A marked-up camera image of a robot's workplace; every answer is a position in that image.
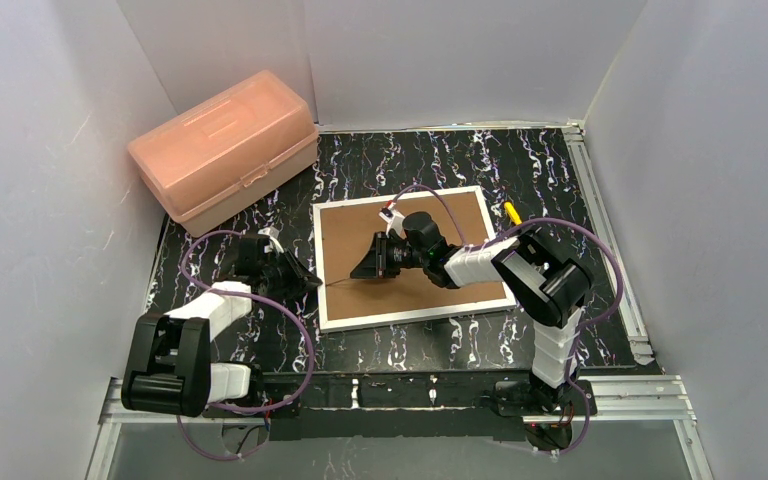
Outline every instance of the brown board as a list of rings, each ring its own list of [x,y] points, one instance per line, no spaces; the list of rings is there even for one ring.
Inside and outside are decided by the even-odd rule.
[[[488,233],[475,192],[452,193],[444,198],[457,216],[467,242],[483,242]],[[388,280],[350,279],[349,273],[369,251],[372,235],[386,228],[378,216],[385,204],[386,200],[382,200],[320,210],[321,238],[317,241],[322,242],[328,322],[507,298],[501,283],[449,290],[432,284],[422,269],[403,269],[399,276]],[[402,198],[398,209],[405,216],[428,212],[446,240],[460,244],[454,224],[435,197]]]

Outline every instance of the yellow object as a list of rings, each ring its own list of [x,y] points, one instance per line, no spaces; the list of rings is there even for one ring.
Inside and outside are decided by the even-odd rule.
[[[505,211],[508,212],[508,217],[510,217],[511,222],[513,222],[514,225],[522,223],[522,219],[519,218],[519,214],[516,212],[513,203],[505,202]]]

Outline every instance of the plastic box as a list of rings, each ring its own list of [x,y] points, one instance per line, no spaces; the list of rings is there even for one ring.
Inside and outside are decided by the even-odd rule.
[[[307,103],[263,71],[128,145],[173,220],[200,236],[316,161]]]

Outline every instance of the toolbox lid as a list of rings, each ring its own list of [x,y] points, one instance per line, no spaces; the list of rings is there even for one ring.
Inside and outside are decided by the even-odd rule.
[[[181,222],[266,175],[315,141],[314,133],[307,103],[262,71],[137,138],[128,150],[158,201]]]

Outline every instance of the cork board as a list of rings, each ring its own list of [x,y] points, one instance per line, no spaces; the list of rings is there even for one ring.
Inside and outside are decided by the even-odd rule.
[[[469,243],[493,236],[479,187],[440,190]],[[501,283],[449,290],[431,283],[421,269],[403,269],[387,280],[355,280],[349,273],[369,251],[372,235],[386,228],[378,212],[392,196],[314,205],[320,329],[345,330],[422,321],[452,315],[502,310],[516,305]],[[457,230],[440,202],[428,192],[403,195],[399,211],[431,214],[449,243],[460,244]]]

